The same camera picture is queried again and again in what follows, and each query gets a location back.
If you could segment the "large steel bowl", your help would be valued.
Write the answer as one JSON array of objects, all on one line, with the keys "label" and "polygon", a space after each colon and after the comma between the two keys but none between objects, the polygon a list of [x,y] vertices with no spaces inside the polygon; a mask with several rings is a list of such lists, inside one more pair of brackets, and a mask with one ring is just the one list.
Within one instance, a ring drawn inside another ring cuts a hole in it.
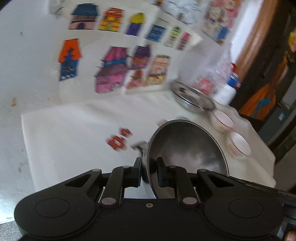
[{"label": "large steel bowl", "polygon": [[174,190],[158,185],[156,164],[163,158],[166,166],[180,166],[189,173],[207,169],[229,176],[225,155],[218,142],[200,125],[189,120],[171,120],[163,123],[148,142],[135,145],[142,155],[142,179],[151,186],[156,198],[173,198]]}]

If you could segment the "white bowl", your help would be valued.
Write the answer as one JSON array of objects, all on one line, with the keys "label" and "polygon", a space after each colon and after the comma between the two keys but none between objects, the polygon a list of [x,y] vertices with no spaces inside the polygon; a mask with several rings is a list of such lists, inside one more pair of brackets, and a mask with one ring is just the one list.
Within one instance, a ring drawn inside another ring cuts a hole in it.
[{"label": "white bowl", "polygon": [[226,137],[226,149],[233,158],[238,160],[245,160],[252,155],[246,139],[234,131],[229,132]]},{"label": "white bowl", "polygon": [[209,118],[213,128],[221,133],[228,133],[234,130],[234,121],[229,115],[219,109],[211,111]]}]

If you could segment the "white printed cloth mat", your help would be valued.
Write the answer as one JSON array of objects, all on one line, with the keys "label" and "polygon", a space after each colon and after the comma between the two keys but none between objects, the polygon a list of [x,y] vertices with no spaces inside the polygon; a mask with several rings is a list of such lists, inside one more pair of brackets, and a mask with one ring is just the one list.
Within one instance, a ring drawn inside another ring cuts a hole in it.
[{"label": "white printed cloth mat", "polygon": [[22,114],[23,138],[36,191],[86,171],[104,173],[132,165],[132,145],[148,141],[160,124],[188,118],[226,151],[224,134],[207,114],[182,108],[169,91],[121,95],[54,106]]}]

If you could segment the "shallow steel plate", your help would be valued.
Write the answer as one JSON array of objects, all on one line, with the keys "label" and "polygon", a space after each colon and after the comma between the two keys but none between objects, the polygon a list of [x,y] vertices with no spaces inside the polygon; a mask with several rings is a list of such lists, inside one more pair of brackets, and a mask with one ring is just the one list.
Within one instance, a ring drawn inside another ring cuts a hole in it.
[{"label": "shallow steel plate", "polygon": [[175,101],[190,112],[205,113],[216,108],[211,98],[188,85],[174,81],[170,84],[170,90]]}]

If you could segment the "white glue bottle blue cap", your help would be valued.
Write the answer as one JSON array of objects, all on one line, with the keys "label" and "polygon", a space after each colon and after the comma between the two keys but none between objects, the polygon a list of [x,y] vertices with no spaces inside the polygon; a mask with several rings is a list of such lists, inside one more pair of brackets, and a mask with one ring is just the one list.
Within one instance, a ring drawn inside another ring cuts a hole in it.
[{"label": "white glue bottle blue cap", "polygon": [[239,76],[237,74],[237,67],[232,63],[233,70],[228,82],[217,92],[215,102],[220,105],[229,105],[236,96],[237,90],[241,87]]}]

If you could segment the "clear plastic bag red item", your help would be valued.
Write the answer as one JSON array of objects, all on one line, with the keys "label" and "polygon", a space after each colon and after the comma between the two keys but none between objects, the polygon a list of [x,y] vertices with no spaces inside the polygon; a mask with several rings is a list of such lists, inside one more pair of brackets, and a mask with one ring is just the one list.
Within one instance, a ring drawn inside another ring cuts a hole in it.
[{"label": "clear plastic bag red item", "polygon": [[231,50],[232,45],[227,45],[208,56],[200,56],[196,61],[186,61],[180,70],[180,82],[206,95],[214,94],[226,84],[232,73]]}]

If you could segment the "dark framed girl painting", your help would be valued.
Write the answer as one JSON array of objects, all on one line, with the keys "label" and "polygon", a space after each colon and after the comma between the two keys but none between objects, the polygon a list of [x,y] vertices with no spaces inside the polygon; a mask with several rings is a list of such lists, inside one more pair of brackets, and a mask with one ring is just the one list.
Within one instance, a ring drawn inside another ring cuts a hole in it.
[{"label": "dark framed girl painting", "polygon": [[281,23],[277,18],[240,92],[239,114],[258,121],[269,116],[295,76],[295,11]]}]

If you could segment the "houses drawing paper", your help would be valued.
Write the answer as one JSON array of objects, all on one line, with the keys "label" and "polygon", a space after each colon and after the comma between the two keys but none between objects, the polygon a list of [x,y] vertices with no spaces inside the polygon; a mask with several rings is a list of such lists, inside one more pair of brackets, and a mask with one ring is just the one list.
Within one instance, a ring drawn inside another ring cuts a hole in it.
[{"label": "houses drawing paper", "polygon": [[146,1],[50,1],[65,22],[55,55],[63,103],[167,89],[201,42]]}]

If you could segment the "pink girl drawing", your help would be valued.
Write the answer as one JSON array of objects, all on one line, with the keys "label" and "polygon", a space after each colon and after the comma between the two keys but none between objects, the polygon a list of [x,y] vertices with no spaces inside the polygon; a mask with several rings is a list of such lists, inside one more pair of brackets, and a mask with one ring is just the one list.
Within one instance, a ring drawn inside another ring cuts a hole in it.
[{"label": "pink girl drawing", "polygon": [[238,16],[242,1],[210,1],[201,30],[219,45],[223,45]]}]

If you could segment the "brown wooden frame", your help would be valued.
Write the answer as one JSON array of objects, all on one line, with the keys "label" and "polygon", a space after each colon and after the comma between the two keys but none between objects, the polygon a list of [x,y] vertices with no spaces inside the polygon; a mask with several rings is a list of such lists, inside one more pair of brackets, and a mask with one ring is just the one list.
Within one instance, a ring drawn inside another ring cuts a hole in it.
[{"label": "brown wooden frame", "polygon": [[237,73],[243,80],[262,48],[280,1],[263,1],[258,17],[248,34],[236,61]]}]

